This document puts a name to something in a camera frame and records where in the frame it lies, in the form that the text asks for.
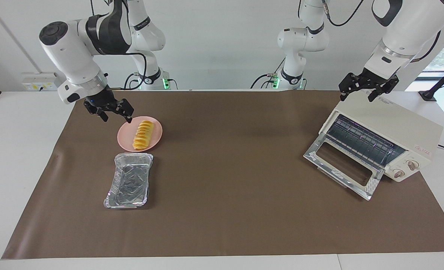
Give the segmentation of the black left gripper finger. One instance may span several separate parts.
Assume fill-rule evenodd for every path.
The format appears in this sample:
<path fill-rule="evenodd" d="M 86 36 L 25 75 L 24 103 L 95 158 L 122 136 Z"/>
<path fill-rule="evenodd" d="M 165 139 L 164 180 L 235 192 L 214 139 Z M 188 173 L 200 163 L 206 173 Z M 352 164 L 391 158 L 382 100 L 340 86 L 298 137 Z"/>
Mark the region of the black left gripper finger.
<path fill-rule="evenodd" d="M 355 74 L 347 74 L 342 79 L 342 81 L 339 83 L 341 101 L 345 101 L 349 94 L 360 90 L 359 79 L 359 75 Z"/>
<path fill-rule="evenodd" d="M 388 79 L 387 82 L 384 83 L 377 83 L 377 82 L 370 82 L 370 87 L 373 89 L 373 91 L 368 95 L 369 102 L 373 102 L 377 97 L 379 97 L 382 94 L 389 94 L 395 86 L 399 83 L 399 78 L 397 75 L 392 75 L 390 79 Z"/>

